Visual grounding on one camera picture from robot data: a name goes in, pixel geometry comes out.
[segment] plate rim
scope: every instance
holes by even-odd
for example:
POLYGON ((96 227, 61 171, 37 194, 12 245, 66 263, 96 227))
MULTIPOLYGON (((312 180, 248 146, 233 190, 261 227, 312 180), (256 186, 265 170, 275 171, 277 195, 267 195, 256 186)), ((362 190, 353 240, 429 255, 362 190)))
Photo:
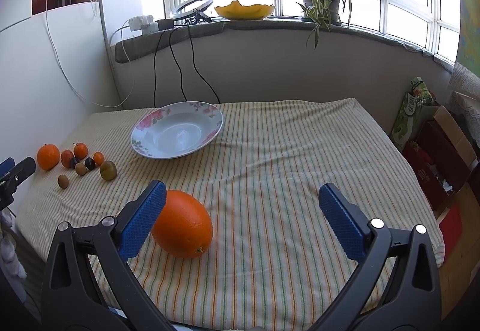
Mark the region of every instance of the plate rim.
POLYGON ((182 156, 186 156, 186 155, 190 155, 190 154, 193 154, 194 152, 202 149, 203 147, 207 146, 208 144, 210 144, 216 137, 217 135, 220 133, 220 131, 222 130, 223 128, 223 124, 224 124, 224 118, 223 118, 223 112, 218 108, 218 106, 212 104, 212 103, 206 103, 204 101, 179 101, 177 103, 169 103, 168 105, 165 105, 165 106, 162 106, 160 108, 156 108, 154 111, 151 111, 150 113, 147 113, 146 115, 144 115, 139 121, 137 121, 137 123, 133 126, 133 129, 131 130, 131 133, 130 133, 130 147, 133 151, 135 151, 137 154, 139 154, 140 156, 143 156, 145 158, 148 158, 148 159, 156 159, 156 160, 159 160, 159 161, 162 161, 162 160, 168 160, 168 159, 176 159, 176 158, 181 158, 182 156), (139 125, 141 123, 141 121, 143 121, 147 116, 149 116, 150 114, 152 114, 153 112, 157 111, 157 110, 160 110, 160 109, 166 109, 168 108, 169 106, 173 106, 173 105, 177 105, 179 103, 205 103, 207 105, 210 105, 210 106, 213 106, 215 109, 217 109, 219 112, 220 112, 220 115, 221 115, 221 121, 222 123, 220 124, 220 128, 217 130, 217 132, 215 133, 215 135, 213 135, 213 137, 208 140, 208 142, 206 142, 205 144, 201 144, 197 149, 193 150, 193 151, 189 151, 189 152, 186 152, 184 154, 180 154, 180 155, 175 155, 175 156, 171 156, 171 157, 168 157, 168 158, 159 158, 159 157, 155 157, 155 156, 148 156, 148 155, 143 155, 141 154, 140 152, 138 152, 135 148, 134 148, 134 145, 132 143, 132 139, 133 139, 133 134, 134 134, 134 131, 137 127, 137 125, 139 125))

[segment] windowsill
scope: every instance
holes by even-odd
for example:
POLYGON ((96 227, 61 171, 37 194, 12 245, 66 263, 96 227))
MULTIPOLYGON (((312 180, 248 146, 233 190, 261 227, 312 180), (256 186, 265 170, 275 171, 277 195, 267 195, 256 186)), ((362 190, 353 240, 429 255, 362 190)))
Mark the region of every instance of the windowsill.
MULTIPOLYGON (((309 31, 315 26, 315 23, 305 22, 299 18, 280 18, 280 17, 268 17, 264 20, 246 20, 246 21, 231 21, 223 18, 214 18, 211 23, 201 23, 198 25, 190 26, 190 34, 193 38, 211 36, 222 33, 225 29, 232 29, 237 31, 252 31, 252 30, 302 30, 309 31)), ((141 35, 126 39, 123 41, 125 51, 128 54, 130 60, 140 59, 143 56, 147 56, 155 52, 156 49, 160 50, 169 46, 169 35, 164 34, 161 38, 160 35, 163 32, 159 31, 150 35, 141 35)), ((360 36, 369 40, 379 41, 388 45, 402 46, 410 52, 422 52, 423 56, 431 56, 432 59, 441 64, 447 71, 451 72, 453 69, 453 63, 445 58, 434 55, 427 51, 425 48, 420 47, 417 44, 407 42, 397 37, 384 35, 379 31, 373 31, 368 28, 362 28, 358 26, 346 24, 341 26, 331 26, 330 32, 350 34, 360 36)), ((178 32, 171 38, 171 44, 180 43, 184 40, 188 40, 188 31, 186 26, 182 26, 178 29, 178 32)), ((118 42, 115 45, 115 61, 117 63, 128 63, 126 54, 124 53, 122 42, 118 42)))

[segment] striped tablecloth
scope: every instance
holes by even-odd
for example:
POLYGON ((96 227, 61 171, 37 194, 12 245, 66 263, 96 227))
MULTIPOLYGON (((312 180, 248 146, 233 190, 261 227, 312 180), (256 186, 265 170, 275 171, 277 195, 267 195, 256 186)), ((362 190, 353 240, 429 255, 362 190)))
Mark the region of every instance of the striped tablecloth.
MULTIPOLYGON (((214 142, 169 161, 143 158, 130 147, 133 127, 152 109, 92 115, 61 150, 84 142, 117 164, 118 177, 79 177, 61 165, 38 172, 19 211, 22 234, 46 259, 59 222, 94 225, 117 214, 152 179, 192 194, 212 218, 208 252, 174 258, 149 236, 129 264, 167 318, 218 330, 307 329, 342 289, 356 263, 318 207, 318 188, 326 182, 369 218, 393 228, 424 224, 442 263, 442 235, 412 169, 355 99, 219 108, 226 121, 214 142), (57 185, 61 173, 70 179, 66 190, 57 185)), ((115 303, 97 258, 91 261, 100 288, 115 303)), ((369 306, 392 266, 387 263, 369 306)))

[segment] blue gripper pad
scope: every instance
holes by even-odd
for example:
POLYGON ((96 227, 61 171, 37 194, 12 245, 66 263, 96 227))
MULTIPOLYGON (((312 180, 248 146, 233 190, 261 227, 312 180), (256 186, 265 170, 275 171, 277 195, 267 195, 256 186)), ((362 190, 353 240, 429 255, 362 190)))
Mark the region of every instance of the blue gripper pad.
POLYGON ((167 200, 165 184, 159 182, 148 194, 121 233, 118 253, 124 262, 138 255, 167 200))
POLYGON ((326 183, 320 188, 318 201, 346 256, 362 262, 370 235, 366 216, 358 206, 350 204, 333 183, 326 183))
POLYGON ((13 158, 8 158, 2 163, 0 163, 0 177, 4 176, 8 173, 11 169, 15 167, 15 161, 13 158))

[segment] white plate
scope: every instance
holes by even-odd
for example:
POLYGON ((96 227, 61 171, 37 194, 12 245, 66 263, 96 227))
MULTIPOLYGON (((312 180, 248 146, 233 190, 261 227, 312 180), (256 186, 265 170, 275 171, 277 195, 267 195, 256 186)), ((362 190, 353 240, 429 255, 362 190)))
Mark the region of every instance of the white plate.
POLYGON ((147 158, 178 158, 205 147, 222 125, 223 114, 212 104, 173 103, 150 113, 135 126, 131 147, 147 158))

